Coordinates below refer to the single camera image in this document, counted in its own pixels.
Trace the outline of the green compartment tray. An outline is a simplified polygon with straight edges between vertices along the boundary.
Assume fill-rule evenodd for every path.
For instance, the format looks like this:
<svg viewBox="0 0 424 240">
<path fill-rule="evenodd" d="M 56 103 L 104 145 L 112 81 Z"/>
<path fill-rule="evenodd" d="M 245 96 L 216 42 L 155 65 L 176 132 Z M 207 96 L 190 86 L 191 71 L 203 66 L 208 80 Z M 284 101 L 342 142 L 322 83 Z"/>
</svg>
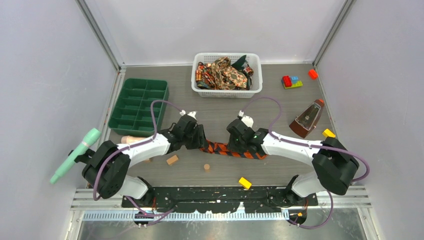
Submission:
<svg viewBox="0 0 424 240">
<path fill-rule="evenodd" d="M 108 127 L 119 135 L 149 137 L 154 134 L 154 124 L 162 125 L 167 104 L 155 103 L 154 118 L 151 104 L 169 99 L 168 82 L 165 80 L 128 78 L 124 81 L 111 111 Z"/>
</svg>

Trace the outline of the brown wooden metronome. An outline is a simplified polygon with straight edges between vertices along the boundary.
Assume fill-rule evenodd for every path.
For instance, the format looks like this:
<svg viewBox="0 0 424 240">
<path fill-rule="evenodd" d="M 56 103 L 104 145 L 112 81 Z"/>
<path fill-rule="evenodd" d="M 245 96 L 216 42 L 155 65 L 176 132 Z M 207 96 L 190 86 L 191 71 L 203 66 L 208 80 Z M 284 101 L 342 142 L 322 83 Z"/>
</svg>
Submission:
<svg viewBox="0 0 424 240">
<path fill-rule="evenodd" d="M 324 101 L 322 99 L 316 99 L 291 122 L 289 128 L 296 135 L 305 139 L 316 128 L 324 107 Z"/>
</svg>

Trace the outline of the white plastic basket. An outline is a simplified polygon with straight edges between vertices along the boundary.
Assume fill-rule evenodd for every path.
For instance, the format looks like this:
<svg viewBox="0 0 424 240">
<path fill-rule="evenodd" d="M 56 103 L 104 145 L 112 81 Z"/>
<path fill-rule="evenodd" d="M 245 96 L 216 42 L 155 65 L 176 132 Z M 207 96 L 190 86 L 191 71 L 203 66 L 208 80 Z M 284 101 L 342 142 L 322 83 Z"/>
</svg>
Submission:
<svg viewBox="0 0 424 240">
<path fill-rule="evenodd" d="M 254 53 L 198 53 L 191 87 L 204 98 L 251 98 L 263 89 L 260 58 Z"/>
</svg>

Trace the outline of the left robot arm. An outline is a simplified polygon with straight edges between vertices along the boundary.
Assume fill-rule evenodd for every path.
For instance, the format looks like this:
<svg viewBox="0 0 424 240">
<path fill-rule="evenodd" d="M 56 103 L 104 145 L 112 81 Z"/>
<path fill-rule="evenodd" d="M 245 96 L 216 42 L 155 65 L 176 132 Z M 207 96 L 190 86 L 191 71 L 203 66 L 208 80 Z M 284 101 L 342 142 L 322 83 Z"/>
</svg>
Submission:
<svg viewBox="0 0 424 240">
<path fill-rule="evenodd" d="M 127 174 L 132 166 L 157 156 L 178 151 L 181 147 L 188 150 L 201 149 L 208 145 L 204 126 L 195 117 L 185 114 L 170 128 L 159 130 L 155 136 L 133 144 L 114 144 L 107 140 L 97 151 L 88 149 L 76 158 L 85 164 L 83 178 L 94 185 L 99 177 L 96 191 L 103 199 L 115 195 L 131 197 L 141 207 L 153 202 L 151 186 L 142 177 Z"/>
</svg>

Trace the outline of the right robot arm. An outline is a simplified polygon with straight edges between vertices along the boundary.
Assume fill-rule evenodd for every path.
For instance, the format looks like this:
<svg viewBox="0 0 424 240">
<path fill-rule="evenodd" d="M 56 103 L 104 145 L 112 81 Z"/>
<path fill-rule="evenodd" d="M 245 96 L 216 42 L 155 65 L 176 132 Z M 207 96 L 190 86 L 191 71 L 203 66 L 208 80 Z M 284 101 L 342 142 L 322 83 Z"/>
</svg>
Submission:
<svg viewBox="0 0 424 240">
<path fill-rule="evenodd" d="M 313 170 L 292 177 L 282 197 L 291 205 L 299 205 L 306 197 L 321 191 L 344 196 L 359 169 L 358 161 L 348 154 L 338 139 L 304 140 L 278 134 L 266 128 L 253 130 L 252 121 L 236 118 L 227 127 L 228 149 L 280 156 L 307 164 Z"/>
</svg>

